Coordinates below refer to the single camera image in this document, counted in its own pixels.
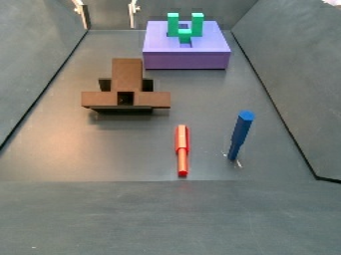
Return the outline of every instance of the green block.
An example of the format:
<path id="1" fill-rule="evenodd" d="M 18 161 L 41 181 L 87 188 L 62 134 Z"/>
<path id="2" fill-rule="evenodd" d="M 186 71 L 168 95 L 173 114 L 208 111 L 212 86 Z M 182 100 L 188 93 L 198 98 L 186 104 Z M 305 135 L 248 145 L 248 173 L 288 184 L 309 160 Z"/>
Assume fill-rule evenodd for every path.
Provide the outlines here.
<path id="1" fill-rule="evenodd" d="M 178 29 L 178 38 L 182 44 L 190 43 L 192 29 Z"/>
<path id="2" fill-rule="evenodd" d="M 169 19 L 169 37 L 177 37 L 178 36 L 178 13 L 168 13 L 168 19 Z"/>
<path id="3" fill-rule="evenodd" d="M 192 13 L 192 35 L 202 36 L 204 13 Z"/>

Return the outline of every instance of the purple platform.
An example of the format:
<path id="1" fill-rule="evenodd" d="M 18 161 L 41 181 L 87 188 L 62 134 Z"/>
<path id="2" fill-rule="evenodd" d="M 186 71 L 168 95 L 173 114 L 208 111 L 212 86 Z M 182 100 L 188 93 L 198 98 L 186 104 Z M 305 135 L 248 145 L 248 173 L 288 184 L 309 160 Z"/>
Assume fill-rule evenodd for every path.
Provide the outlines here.
<path id="1" fill-rule="evenodd" d="M 150 21 L 145 39 L 146 69 L 227 69 L 231 49 L 216 21 L 204 21 L 202 37 L 182 45 L 168 37 L 168 21 Z"/>

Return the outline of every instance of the red rod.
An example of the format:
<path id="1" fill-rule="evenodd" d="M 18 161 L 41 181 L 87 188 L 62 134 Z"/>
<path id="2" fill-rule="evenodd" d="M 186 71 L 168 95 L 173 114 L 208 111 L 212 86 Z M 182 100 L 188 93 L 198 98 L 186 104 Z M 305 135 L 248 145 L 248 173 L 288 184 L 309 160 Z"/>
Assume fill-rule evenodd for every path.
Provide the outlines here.
<path id="1" fill-rule="evenodd" d="M 189 129 L 186 125 L 176 128 L 176 153 L 177 153 L 177 174 L 181 177 L 188 175 L 188 152 L 189 152 Z"/>

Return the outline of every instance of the toy block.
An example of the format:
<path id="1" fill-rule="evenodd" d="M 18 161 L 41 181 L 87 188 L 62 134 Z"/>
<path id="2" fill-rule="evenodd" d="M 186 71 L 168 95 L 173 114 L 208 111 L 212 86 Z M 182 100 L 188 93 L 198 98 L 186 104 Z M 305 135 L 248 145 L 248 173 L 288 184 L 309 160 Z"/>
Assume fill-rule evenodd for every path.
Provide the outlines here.
<path id="1" fill-rule="evenodd" d="M 113 60 L 113 90 L 141 90 L 144 85 L 144 60 Z"/>
<path id="2" fill-rule="evenodd" d="M 189 128 L 178 125 L 176 128 L 177 174 L 188 176 Z"/>
<path id="3" fill-rule="evenodd" d="M 204 28 L 204 14 L 202 13 L 192 13 L 192 35 L 202 36 L 202 28 Z"/>
<path id="4" fill-rule="evenodd" d="M 216 21 L 193 13 L 192 21 L 180 22 L 176 13 L 149 22 L 144 56 L 146 69 L 227 69 L 231 48 Z"/>
<path id="5" fill-rule="evenodd" d="M 178 36 L 178 13 L 168 13 L 169 32 L 168 36 Z"/>
<path id="6" fill-rule="evenodd" d="M 240 148 L 245 142 L 251 125 L 255 120 L 255 113 L 252 111 L 241 111 L 237 119 L 237 124 L 235 127 L 232 135 L 232 145 L 229 149 L 228 158 L 229 160 L 236 160 L 240 152 Z"/>
<path id="7" fill-rule="evenodd" d="M 82 106 L 98 112 L 172 107 L 172 93 L 154 92 L 154 81 L 144 79 L 142 59 L 114 59 L 113 78 L 100 79 L 102 92 L 82 92 Z"/>
<path id="8" fill-rule="evenodd" d="M 192 29 L 178 29 L 178 39 L 181 44 L 190 44 Z"/>

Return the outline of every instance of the brown block structure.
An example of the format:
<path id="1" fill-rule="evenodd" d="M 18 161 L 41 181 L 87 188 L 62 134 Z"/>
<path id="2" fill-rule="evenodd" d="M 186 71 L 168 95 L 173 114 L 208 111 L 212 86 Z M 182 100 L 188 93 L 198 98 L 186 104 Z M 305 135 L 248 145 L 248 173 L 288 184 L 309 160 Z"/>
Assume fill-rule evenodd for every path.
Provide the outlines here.
<path id="1" fill-rule="evenodd" d="M 101 79 L 101 92 L 82 92 L 82 107 L 96 111 L 152 110 L 172 107 L 172 93 L 154 92 L 149 79 L 144 79 L 142 59 L 114 59 L 113 79 Z"/>

